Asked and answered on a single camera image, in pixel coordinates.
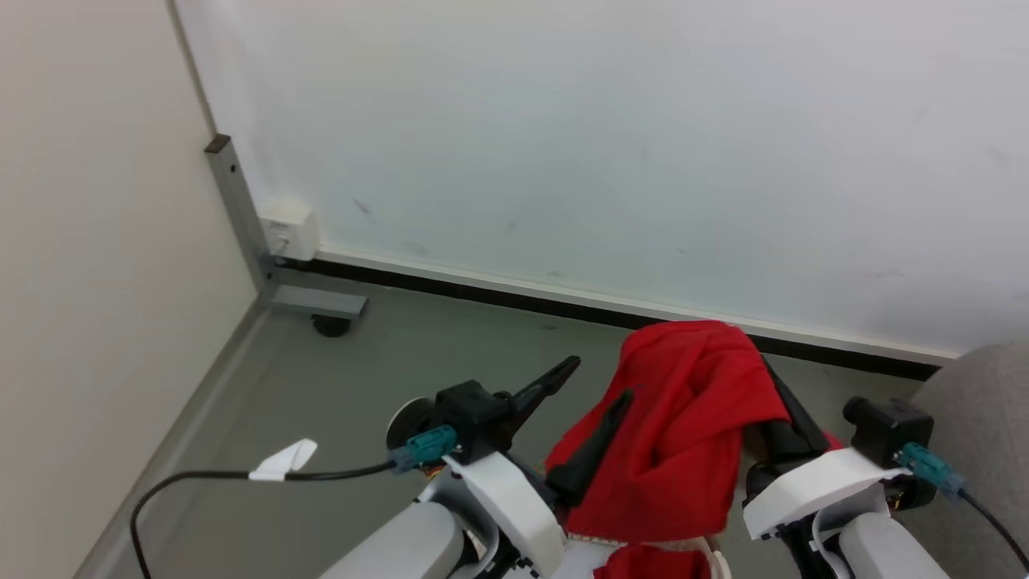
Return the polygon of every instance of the red fabric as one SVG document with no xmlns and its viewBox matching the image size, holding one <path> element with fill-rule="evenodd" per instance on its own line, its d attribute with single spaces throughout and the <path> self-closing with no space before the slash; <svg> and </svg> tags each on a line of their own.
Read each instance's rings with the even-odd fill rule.
<svg viewBox="0 0 1029 579">
<path fill-rule="evenodd" d="M 838 439 L 837 437 L 830 435 L 825 431 L 822 431 L 822 434 L 825 436 L 826 440 L 829 441 L 829 449 L 826 450 L 826 453 L 832 453 L 833 450 L 840 450 L 841 448 L 845 448 L 843 443 L 840 442 L 840 439 Z"/>
<path fill-rule="evenodd" d="M 700 551 L 666 551 L 649 545 L 623 547 L 594 570 L 594 579 L 707 579 L 711 568 Z"/>
<path fill-rule="evenodd" d="M 718 322 L 634 332 L 603 400 L 565 434 L 547 468 L 566 462 L 629 388 L 635 391 L 632 406 L 582 505 L 571 512 L 568 531 L 627 543 L 722 531 L 741 429 L 788 420 L 757 351 L 742 331 Z"/>
</svg>

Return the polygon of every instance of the caster wheel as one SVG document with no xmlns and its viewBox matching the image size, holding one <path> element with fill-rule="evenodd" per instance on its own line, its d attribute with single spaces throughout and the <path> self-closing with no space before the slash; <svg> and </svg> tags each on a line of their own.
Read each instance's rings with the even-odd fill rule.
<svg viewBox="0 0 1029 579">
<path fill-rule="evenodd" d="M 350 330 L 350 321 L 343 318 L 314 315 L 311 321 L 315 330 L 326 338 L 339 338 Z"/>
</svg>

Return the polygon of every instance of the wall outlet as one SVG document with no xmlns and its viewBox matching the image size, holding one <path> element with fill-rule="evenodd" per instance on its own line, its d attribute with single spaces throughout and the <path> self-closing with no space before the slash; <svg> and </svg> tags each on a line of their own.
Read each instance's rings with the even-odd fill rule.
<svg viewBox="0 0 1029 579">
<path fill-rule="evenodd" d="M 303 201 L 276 198 L 258 211 L 268 249 L 278 257 L 308 261 L 321 244 L 315 213 Z"/>
</svg>

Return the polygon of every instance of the gray fabric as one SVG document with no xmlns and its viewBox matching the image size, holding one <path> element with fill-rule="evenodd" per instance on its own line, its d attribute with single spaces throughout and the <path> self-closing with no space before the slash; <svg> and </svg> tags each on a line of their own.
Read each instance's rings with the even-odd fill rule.
<svg viewBox="0 0 1029 579">
<path fill-rule="evenodd" d="M 947 365 L 912 399 L 935 420 L 929 449 L 1029 548 L 1029 341 L 978 350 Z M 1025 577 L 970 506 L 937 497 L 901 520 L 952 578 Z"/>
</svg>

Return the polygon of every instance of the white wall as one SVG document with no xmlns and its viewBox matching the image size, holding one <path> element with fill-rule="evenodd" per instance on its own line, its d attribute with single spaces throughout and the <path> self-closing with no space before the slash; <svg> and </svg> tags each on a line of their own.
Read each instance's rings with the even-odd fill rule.
<svg viewBox="0 0 1029 579">
<path fill-rule="evenodd" d="M 0 3 L 0 577 L 71 577 L 250 306 L 161 0 Z"/>
<path fill-rule="evenodd" d="M 1025 2 L 180 3 L 324 257 L 900 355 L 1029 330 Z"/>
</svg>

